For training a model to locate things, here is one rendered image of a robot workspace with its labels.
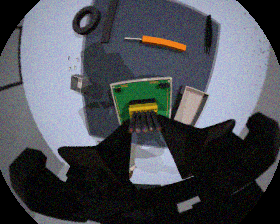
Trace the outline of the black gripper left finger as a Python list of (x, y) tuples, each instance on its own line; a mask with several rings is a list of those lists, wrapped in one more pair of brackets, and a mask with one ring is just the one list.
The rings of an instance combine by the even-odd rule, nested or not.
[(103, 168), (120, 190), (128, 189), (129, 155), (131, 155), (132, 133), (128, 132), (131, 120), (124, 121), (95, 147), (60, 147), (58, 153), (71, 167)]

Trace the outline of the dark grey work mat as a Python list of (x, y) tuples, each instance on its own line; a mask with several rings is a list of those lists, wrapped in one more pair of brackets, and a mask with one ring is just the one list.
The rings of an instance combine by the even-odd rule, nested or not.
[[(212, 18), (212, 45), (205, 53), (208, 15), (203, 11), (179, 0), (117, 0), (111, 36), (108, 43), (101, 43), (109, 3), (92, 0), (91, 7), (101, 12), (100, 23), (83, 35), (80, 53), (80, 75), (89, 77), (88, 91), (81, 92), (85, 125), (88, 136), (101, 140), (120, 125), (109, 84), (141, 77), (172, 77), (172, 117), (183, 85), (208, 92), (221, 34), (221, 24)], [(144, 36), (184, 44), (187, 51), (124, 39)]]

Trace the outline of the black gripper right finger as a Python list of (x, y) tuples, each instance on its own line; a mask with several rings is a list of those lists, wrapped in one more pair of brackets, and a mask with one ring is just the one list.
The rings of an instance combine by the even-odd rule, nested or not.
[(181, 180), (193, 176), (192, 169), (196, 167), (197, 161), (211, 140), (236, 128), (236, 120), (233, 119), (213, 124), (207, 128), (196, 128), (171, 119), (171, 117), (161, 115), (156, 115), (156, 117), (163, 125), (160, 132), (171, 151), (177, 169), (179, 169)]

